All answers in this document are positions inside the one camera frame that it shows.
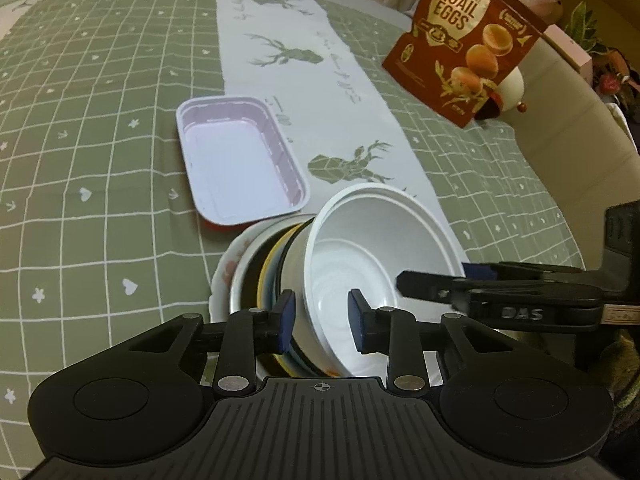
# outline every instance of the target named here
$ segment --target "plastic tray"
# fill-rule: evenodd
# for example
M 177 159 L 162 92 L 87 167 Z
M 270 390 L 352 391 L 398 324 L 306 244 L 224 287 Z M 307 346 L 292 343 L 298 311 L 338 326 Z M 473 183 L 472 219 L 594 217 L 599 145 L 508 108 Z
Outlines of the plastic tray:
M 198 212 L 232 226 L 293 213 L 308 183 L 269 107 L 252 97 L 198 97 L 176 111 Z

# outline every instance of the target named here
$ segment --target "cardboard box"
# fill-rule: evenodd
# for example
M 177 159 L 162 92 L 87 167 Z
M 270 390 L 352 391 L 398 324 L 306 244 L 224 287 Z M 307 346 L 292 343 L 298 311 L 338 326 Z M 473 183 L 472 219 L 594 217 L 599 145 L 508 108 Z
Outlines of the cardboard box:
M 593 59 L 591 56 L 557 25 L 549 26 L 544 37 L 591 86 L 593 83 Z

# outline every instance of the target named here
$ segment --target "stack of plates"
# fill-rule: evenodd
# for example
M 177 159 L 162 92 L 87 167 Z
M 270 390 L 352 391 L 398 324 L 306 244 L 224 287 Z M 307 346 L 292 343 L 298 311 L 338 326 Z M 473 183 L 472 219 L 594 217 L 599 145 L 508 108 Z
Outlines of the stack of plates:
M 355 348 L 348 292 L 359 288 L 372 308 L 397 306 L 418 320 L 439 322 L 449 307 L 402 298 L 396 291 L 396 276 L 407 269 L 464 275 L 456 256 L 458 242 L 449 240 L 412 197 L 382 184 L 341 191 L 315 218 L 290 216 L 251 230 L 251 242 L 235 242 L 244 243 L 246 250 L 230 282 L 230 311 L 254 306 L 269 310 L 283 290 L 296 293 L 290 350 L 281 356 L 261 356 L 260 377 L 384 380 L 386 356 L 361 355 Z M 425 358 L 431 384 L 438 383 L 435 356 L 426 352 Z

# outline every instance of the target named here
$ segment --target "red package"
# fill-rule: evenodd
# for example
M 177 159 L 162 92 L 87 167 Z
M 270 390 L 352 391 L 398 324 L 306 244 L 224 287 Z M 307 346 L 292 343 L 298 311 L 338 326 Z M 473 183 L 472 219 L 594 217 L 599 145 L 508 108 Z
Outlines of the red package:
M 545 28 L 518 0 L 420 0 L 412 31 L 382 66 L 420 101 L 465 126 Z

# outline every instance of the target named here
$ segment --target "grid pattern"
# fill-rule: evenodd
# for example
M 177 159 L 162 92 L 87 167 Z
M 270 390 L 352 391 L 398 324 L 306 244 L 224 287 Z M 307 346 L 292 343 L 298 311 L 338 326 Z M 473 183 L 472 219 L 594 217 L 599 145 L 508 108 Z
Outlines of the grid pattern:
M 456 127 L 382 68 L 401 29 L 316 1 L 402 126 L 471 261 L 583 266 L 560 209 L 520 152 L 510 126 L 488 120 Z
M 508 127 L 450 126 L 380 69 L 399 29 L 319 3 L 472 260 L 581 263 Z M 44 378 L 185 311 L 206 315 L 235 234 L 194 211 L 175 109 L 223 88 L 216 0 L 41 0 L 0 41 L 2 480 L 42 458 L 26 408 Z
M 0 478 L 42 458 L 48 375 L 186 311 L 234 234 L 195 213 L 175 127 L 224 93 L 216 0 L 41 0 L 0 41 Z

